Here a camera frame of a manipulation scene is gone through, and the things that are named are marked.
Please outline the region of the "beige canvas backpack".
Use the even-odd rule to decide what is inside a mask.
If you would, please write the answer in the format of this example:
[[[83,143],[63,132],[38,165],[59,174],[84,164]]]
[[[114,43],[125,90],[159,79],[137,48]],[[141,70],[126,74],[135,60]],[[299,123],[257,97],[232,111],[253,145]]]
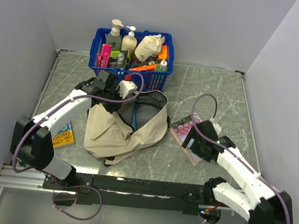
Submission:
[[[136,105],[136,131],[132,128]],[[170,125],[168,99],[160,91],[142,92],[117,112],[109,113],[99,104],[89,109],[84,147],[104,165],[115,165],[140,149],[158,143]]]

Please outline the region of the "white flower cover book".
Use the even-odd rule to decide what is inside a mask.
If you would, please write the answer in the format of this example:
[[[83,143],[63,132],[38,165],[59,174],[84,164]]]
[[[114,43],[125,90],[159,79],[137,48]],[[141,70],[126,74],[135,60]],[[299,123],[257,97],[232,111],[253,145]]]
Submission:
[[[179,143],[179,145],[182,147],[182,144],[185,140],[185,138],[187,137],[188,133],[190,132],[191,128],[193,127],[192,125],[192,117],[190,115],[174,122],[173,124],[171,124],[170,127],[170,131],[171,134],[174,136],[174,138],[177,140],[177,142]],[[189,160],[191,161],[191,163],[195,166],[197,164],[199,164],[202,159],[194,154],[191,149],[190,146],[192,145],[192,143],[194,142],[193,139],[191,139],[187,145],[186,148],[183,148],[184,153],[188,156]]]

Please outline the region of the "yellow treehouse children's book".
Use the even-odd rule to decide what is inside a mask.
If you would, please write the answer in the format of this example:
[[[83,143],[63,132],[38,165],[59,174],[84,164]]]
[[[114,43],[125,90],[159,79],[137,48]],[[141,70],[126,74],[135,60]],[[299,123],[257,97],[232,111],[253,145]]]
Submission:
[[[65,126],[63,126],[53,137],[52,142],[54,149],[74,144],[75,138],[72,123],[68,122]]]

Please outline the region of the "blue paperback book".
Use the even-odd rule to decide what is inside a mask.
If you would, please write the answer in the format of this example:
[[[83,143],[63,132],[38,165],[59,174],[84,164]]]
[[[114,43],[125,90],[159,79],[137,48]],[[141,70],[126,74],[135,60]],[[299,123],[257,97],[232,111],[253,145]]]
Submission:
[[[133,111],[132,111],[132,128],[136,131],[136,105],[133,104]]]

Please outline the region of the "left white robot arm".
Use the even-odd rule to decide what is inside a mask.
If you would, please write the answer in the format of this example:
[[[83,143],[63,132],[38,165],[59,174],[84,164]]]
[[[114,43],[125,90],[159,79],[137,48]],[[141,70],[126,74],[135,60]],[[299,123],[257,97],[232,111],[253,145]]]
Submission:
[[[120,81],[113,73],[103,70],[98,76],[78,83],[69,95],[42,114],[20,117],[10,147],[14,171],[20,172],[16,166],[21,160],[29,169],[54,176],[61,189],[72,189],[76,169],[55,155],[53,138],[74,117],[95,105],[101,105],[109,112],[118,110],[122,101],[136,90],[136,84],[130,79]]]

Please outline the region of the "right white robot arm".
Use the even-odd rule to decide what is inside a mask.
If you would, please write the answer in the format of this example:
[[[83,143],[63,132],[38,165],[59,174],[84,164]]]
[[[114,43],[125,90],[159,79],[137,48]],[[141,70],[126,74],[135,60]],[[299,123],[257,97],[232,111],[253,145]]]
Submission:
[[[220,202],[238,213],[247,224],[293,224],[292,199],[266,182],[252,168],[227,136],[219,137],[209,120],[193,123],[182,147],[206,161],[215,161],[229,173],[241,190],[223,178],[206,183],[203,198],[208,204]]]

